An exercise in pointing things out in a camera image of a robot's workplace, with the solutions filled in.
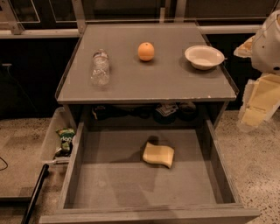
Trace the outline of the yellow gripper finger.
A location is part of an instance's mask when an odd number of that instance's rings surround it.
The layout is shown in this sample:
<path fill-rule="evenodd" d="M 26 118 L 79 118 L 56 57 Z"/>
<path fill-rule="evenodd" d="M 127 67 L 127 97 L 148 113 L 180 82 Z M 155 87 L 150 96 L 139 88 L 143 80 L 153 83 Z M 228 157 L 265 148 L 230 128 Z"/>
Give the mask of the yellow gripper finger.
<path fill-rule="evenodd" d="M 236 47 L 234 50 L 234 56 L 240 58 L 250 58 L 252 56 L 252 42 L 254 40 L 254 36 L 248 38 L 243 44 Z"/>
<path fill-rule="evenodd" d="M 280 107 L 280 76 L 263 73 L 257 80 L 249 80 L 242 97 L 239 121 L 245 127 L 258 127 L 268 121 Z"/>

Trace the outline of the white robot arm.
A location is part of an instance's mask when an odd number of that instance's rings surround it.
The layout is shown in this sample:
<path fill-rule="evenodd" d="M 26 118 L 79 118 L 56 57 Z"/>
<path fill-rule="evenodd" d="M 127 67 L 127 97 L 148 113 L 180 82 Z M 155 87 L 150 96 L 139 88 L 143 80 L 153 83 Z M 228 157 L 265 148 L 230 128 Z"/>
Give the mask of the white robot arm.
<path fill-rule="evenodd" d="M 256 34 L 234 50 L 250 58 L 261 77 L 249 80 L 243 94 L 239 123 L 244 130 L 268 121 L 280 105 L 280 10 L 272 12 Z"/>

